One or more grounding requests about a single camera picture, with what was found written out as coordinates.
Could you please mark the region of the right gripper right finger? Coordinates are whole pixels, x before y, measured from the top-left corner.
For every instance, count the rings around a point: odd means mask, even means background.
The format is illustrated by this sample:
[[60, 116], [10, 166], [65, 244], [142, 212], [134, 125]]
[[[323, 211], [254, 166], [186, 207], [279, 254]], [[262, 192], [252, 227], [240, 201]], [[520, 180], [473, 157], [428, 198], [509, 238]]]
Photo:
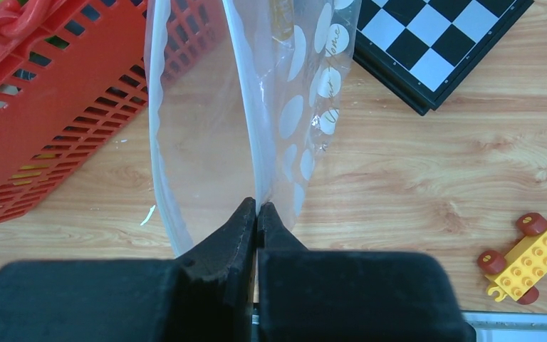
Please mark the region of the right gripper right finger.
[[272, 203], [257, 219], [261, 341], [474, 341], [449, 277], [419, 252], [310, 250]]

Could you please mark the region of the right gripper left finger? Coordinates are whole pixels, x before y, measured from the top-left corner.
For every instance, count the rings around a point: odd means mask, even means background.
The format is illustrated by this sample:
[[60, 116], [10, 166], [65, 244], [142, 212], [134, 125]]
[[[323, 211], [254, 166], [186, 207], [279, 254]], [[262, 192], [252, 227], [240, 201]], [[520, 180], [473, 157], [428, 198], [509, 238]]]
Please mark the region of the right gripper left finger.
[[176, 259], [0, 269], [0, 341], [250, 341], [256, 203]]

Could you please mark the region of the clear polka dot zip bag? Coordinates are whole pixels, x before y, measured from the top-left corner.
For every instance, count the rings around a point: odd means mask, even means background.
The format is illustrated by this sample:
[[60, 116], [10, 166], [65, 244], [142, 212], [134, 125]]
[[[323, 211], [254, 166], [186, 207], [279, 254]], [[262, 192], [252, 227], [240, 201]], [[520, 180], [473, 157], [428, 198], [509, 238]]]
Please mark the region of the clear polka dot zip bag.
[[359, 1], [150, 1], [152, 175], [181, 256], [247, 197], [293, 227], [335, 132]]

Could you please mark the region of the red plastic shopping basket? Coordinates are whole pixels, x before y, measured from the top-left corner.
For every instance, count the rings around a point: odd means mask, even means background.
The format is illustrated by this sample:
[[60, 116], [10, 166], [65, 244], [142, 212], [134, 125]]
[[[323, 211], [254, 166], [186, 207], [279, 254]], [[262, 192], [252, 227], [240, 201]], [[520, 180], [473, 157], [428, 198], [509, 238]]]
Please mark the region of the red plastic shopping basket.
[[148, 1], [0, 1], [0, 223], [148, 103]]

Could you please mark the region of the black white chessboard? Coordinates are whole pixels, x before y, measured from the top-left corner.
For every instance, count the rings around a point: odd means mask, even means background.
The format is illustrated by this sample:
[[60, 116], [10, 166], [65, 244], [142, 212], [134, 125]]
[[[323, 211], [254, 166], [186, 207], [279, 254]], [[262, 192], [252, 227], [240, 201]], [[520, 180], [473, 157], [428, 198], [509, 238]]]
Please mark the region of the black white chessboard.
[[354, 60], [420, 115], [436, 110], [533, 0], [366, 0]]

